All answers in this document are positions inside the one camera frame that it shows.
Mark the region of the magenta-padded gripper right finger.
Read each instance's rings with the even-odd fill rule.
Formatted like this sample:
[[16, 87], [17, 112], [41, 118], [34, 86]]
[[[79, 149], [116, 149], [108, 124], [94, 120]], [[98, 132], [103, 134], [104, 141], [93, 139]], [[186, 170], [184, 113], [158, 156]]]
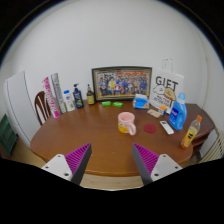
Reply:
[[132, 154], [144, 185], [148, 185], [182, 169], [167, 154], [158, 155], [136, 143], [132, 145]]

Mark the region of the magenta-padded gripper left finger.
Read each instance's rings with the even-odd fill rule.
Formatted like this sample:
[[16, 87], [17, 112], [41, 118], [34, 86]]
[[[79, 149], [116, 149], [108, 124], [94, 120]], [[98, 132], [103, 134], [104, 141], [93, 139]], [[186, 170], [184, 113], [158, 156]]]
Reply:
[[79, 185], [91, 154], [91, 144], [88, 143], [66, 155], [55, 155], [42, 169]]

